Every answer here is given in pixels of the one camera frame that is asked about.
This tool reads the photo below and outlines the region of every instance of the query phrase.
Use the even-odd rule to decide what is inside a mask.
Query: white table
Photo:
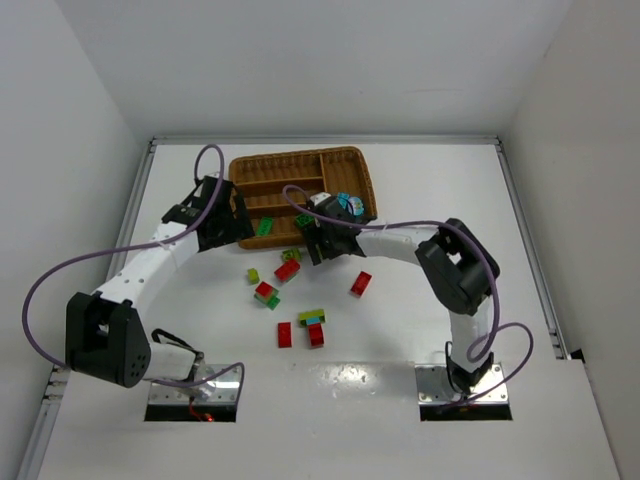
[[[156,147],[139,186],[132,242],[147,240],[191,189],[201,146]],[[328,146],[222,148],[231,161]],[[237,423],[145,423],[148,385],[126,390],[74,373],[40,478],[618,478],[583,365],[554,356],[495,145],[356,146],[381,218],[458,217],[500,264],[503,321],[526,323],[536,340],[529,365],[508,385],[513,421],[420,422],[413,363],[442,362],[450,338],[448,314],[420,269],[356,257],[312,267],[307,257],[270,312],[252,298],[245,274],[255,267],[269,281],[281,249],[234,245],[187,263],[145,326],[186,339],[209,362],[246,363]],[[201,172],[217,165],[211,152]],[[356,299],[348,290],[360,270],[373,280]],[[294,347],[278,349],[276,323],[318,307],[327,314],[325,347],[308,349],[304,329],[294,325]],[[508,373],[526,348],[523,332],[501,333],[496,361]]]

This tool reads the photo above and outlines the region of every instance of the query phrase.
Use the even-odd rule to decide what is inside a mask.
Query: gray wall
[[[491,133],[571,0],[57,0],[139,138]]]
[[[45,269],[115,243],[141,147],[53,0],[0,2],[0,479],[15,477],[50,365],[29,347],[22,300]],[[64,308],[107,260],[52,277],[31,318],[63,355]]]
[[[629,479],[640,478],[638,25],[637,0],[574,2],[506,136],[561,323]]]

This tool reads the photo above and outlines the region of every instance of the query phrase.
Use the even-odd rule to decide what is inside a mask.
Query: wall
[[[57,0],[140,138],[490,133],[571,0]]]
[[[560,321],[584,350],[625,478],[640,478],[639,24],[637,0],[574,2],[506,136]]]
[[[0,152],[0,479],[13,479],[50,372],[22,299],[48,267],[115,243],[142,153],[53,0],[0,2]],[[36,295],[48,350],[63,355],[66,299],[106,267],[72,267]]]

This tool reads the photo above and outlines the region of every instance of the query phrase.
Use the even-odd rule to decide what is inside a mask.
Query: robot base
[[[229,365],[205,365],[203,375],[211,375]],[[213,422],[235,422],[241,372],[235,368],[220,377],[193,389],[180,389],[151,384],[147,399],[146,422],[198,422],[189,411],[193,397],[193,411],[209,414]]]
[[[447,407],[460,399],[447,378],[445,365],[416,365],[420,420],[511,420],[507,386],[501,385],[491,393],[464,406]],[[502,366],[493,364],[482,379],[471,388],[471,394],[482,393],[504,378]]]

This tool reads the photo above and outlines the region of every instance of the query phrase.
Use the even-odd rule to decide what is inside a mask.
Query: wooden tray
[[[298,185],[309,195],[346,192],[360,197],[365,215],[377,215],[369,170],[362,152],[355,147],[236,158],[229,166],[229,179],[245,197],[254,230],[257,231],[261,218],[272,217],[274,220],[268,235],[242,240],[242,248],[304,244],[293,224],[298,212],[282,197],[282,188],[287,184]],[[298,205],[304,205],[301,193],[292,192],[291,198]]]

